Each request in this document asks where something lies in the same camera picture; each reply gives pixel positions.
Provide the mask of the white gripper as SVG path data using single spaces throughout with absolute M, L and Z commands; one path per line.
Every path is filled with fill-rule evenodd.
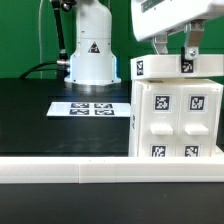
M 152 46 L 159 55 L 168 53 L 168 39 L 163 33 L 184 28 L 184 58 L 196 60 L 204 33 L 203 20 L 224 16 L 224 0 L 131 0 L 131 16 L 135 38 L 146 41 L 155 36 Z

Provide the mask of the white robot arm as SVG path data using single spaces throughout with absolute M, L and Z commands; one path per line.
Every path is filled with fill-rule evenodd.
M 155 53 L 131 60 L 131 78 L 224 75 L 224 54 L 201 54 L 204 24 L 224 17 L 224 0 L 131 0 L 134 36 Z M 67 62 L 69 84 L 107 86 L 121 81 L 111 52 L 111 13 L 98 0 L 78 0 L 76 51 Z

